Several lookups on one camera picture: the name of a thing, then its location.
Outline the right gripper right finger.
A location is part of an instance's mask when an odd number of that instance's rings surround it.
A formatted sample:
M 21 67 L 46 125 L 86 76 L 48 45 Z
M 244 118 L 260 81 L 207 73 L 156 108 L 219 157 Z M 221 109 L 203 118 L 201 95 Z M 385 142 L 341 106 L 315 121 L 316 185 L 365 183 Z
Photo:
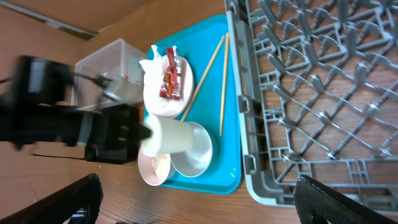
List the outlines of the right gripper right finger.
M 298 178 L 294 203 L 305 224 L 397 224 L 307 175 Z

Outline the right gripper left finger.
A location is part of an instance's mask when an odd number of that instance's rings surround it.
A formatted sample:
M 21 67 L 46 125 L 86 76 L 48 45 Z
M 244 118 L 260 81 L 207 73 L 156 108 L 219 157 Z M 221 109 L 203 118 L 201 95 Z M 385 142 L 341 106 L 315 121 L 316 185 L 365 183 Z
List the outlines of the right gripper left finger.
M 103 200 L 97 174 L 84 178 L 1 219 L 1 223 L 95 223 Z

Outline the red sauce packet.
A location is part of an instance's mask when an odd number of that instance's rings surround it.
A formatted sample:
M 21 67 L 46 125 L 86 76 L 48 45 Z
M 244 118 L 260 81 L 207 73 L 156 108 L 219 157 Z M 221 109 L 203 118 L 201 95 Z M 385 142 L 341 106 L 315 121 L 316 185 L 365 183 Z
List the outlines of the red sauce packet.
M 181 61 L 177 53 L 177 47 L 174 45 L 166 49 L 168 60 L 167 69 L 164 72 L 163 81 L 160 87 L 159 96 L 172 100 L 181 99 Z

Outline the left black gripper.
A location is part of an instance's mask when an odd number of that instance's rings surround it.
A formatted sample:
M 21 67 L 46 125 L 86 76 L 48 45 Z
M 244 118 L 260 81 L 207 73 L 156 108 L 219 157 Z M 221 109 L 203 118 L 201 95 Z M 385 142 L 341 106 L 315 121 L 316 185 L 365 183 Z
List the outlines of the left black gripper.
M 116 105 L 100 112 L 84 112 L 81 130 L 86 145 L 99 150 L 116 150 L 139 144 L 152 136 L 152 130 L 140 122 L 140 109 L 129 105 Z

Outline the white cup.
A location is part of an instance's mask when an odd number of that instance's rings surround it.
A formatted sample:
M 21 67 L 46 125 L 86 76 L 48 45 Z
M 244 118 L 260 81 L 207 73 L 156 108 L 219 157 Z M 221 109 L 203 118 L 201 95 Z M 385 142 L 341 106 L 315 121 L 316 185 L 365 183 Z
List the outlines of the white cup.
M 151 114 L 145 118 L 144 126 L 152 131 L 142 142 L 146 156 L 185 152 L 193 146 L 193 128 L 188 123 Z

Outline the white napkin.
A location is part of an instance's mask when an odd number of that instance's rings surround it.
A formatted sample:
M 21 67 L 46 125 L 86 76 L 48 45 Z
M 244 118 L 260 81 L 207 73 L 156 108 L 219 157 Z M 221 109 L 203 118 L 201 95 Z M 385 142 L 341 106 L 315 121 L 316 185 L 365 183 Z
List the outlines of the white napkin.
M 158 46 L 151 45 L 154 58 L 139 61 L 144 71 L 144 104 L 149 113 L 156 113 L 164 104 L 159 96 L 163 79 L 163 60 Z

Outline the pink bowl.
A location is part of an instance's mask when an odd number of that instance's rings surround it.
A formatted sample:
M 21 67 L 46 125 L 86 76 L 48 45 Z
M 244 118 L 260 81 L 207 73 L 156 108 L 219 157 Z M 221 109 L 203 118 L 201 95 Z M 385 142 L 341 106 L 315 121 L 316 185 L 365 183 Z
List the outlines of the pink bowl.
M 139 149 L 137 166 L 143 180 L 151 186 L 162 185 L 176 172 L 169 154 L 147 156 L 143 146 Z

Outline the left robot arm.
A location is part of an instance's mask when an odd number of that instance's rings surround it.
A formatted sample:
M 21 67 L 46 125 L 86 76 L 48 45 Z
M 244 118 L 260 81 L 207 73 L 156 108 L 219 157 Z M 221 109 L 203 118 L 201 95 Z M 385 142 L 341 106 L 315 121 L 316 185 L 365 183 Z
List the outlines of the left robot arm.
M 83 147 L 83 160 L 108 164 L 135 161 L 139 143 L 152 131 L 139 122 L 139 109 L 128 104 L 92 111 L 65 106 L 65 90 L 79 73 L 64 63 L 21 55 L 14 74 L 5 79 L 8 91 L 1 95 L 1 140 L 16 150 L 36 142 L 60 141 Z

